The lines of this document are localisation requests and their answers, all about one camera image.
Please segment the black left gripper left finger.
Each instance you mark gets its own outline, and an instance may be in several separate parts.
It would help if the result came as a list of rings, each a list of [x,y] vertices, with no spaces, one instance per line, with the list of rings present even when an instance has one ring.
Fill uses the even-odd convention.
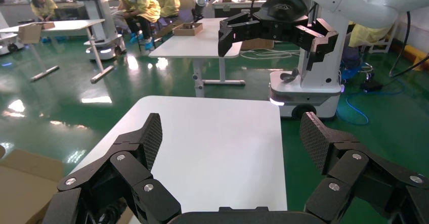
[[[43,223],[118,223],[127,209],[140,223],[180,215],[180,203],[151,172],[162,136],[157,113],[119,135],[102,157],[59,181]]]

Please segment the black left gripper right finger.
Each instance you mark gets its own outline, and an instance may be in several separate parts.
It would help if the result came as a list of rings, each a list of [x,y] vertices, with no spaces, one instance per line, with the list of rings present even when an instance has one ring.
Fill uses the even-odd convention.
[[[428,223],[428,179],[373,152],[352,134],[302,115],[301,142],[324,176],[304,211],[340,223],[352,201],[366,201],[389,223]]]

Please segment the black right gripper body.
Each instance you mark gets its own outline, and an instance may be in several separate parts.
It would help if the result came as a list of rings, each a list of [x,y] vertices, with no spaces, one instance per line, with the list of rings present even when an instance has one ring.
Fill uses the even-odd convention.
[[[312,0],[266,0],[253,14],[258,38],[292,41],[298,25],[306,25]]]

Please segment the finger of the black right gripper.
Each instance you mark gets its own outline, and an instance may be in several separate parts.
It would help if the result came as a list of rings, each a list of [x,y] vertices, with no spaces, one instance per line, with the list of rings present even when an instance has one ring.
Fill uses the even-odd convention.
[[[260,21],[250,13],[242,12],[220,21],[218,30],[218,56],[224,57],[233,43],[258,38]]]
[[[307,26],[296,26],[296,45],[308,53],[307,71],[311,71],[314,63],[322,62],[326,54],[334,51],[337,38],[338,32],[321,18]]]

